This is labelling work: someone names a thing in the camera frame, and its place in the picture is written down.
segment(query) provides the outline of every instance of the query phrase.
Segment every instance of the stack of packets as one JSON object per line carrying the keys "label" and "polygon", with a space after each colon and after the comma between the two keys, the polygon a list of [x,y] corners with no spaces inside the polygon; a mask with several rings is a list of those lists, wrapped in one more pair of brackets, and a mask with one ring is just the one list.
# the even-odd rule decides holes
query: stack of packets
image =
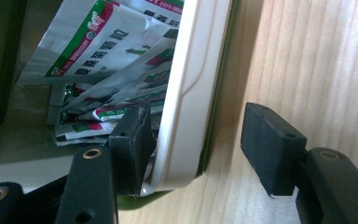
{"label": "stack of packets", "polygon": [[150,102],[157,135],[183,1],[64,0],[17,84],[51,84],[57,146],[104,144],[126,110]]}

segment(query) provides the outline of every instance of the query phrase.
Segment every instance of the black object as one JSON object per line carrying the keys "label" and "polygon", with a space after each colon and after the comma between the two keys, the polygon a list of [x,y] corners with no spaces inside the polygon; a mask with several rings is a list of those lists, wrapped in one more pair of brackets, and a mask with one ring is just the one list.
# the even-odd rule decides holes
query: black object
{"label": "black object", "polygon": [[342,153],[305,149],[306,137],[274,111],[248,103],[241,148],[268,195],[292,195],[302,223],[358,223],[358,170]]}
{"label": "black object", "polygon": [[68,176],[23,194],[0,183],[0,223],[118,223],[116,195],[140,195],[156,141],[150,104],[129,108],[106,146],[78,151]]}

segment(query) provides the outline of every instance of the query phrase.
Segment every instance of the wooden table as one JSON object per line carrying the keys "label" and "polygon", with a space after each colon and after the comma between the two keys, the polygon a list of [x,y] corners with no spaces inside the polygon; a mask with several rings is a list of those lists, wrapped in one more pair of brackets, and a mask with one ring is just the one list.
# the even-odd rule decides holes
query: wooden table
{"label": "wooden table", "polygon": [[246,102],[358,167],[358,1],[239,0],[233,11],[206,173],[121,223],[298,223],[296,197],[270,198],[240,150]]}

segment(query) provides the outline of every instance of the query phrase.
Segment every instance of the plastic bin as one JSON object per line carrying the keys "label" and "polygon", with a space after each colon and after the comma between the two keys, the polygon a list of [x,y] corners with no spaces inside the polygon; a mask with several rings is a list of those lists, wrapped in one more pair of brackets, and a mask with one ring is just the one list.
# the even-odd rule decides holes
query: plastic bin
{"label": "plastic bin", "polygon": [[[66,175],[76,151],[76,146],[55,147],[51,140],[46,125],[50,86],[13,84],[60,3],[0,0],[0,182],[20,183],[25,192]],[[144,196],[184,187],[205,168],[207,150],[201,152],[212,125],[208,121],[230,5],[223,0],[185,3],[176,44],[180,48],[174,53],[156,159],[143,185]]]}

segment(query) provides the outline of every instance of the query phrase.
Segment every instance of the wooden surface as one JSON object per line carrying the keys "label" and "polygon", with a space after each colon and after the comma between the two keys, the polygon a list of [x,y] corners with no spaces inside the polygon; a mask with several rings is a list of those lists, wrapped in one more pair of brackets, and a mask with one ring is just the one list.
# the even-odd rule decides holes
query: wooden surface
{"label": "wooden surface", "polygon": [[246,102],[358,167],[358,1],[239,0],[234,12],[207,172],[121,223],[298,223],[295,197],[268,197],[240,150]]}

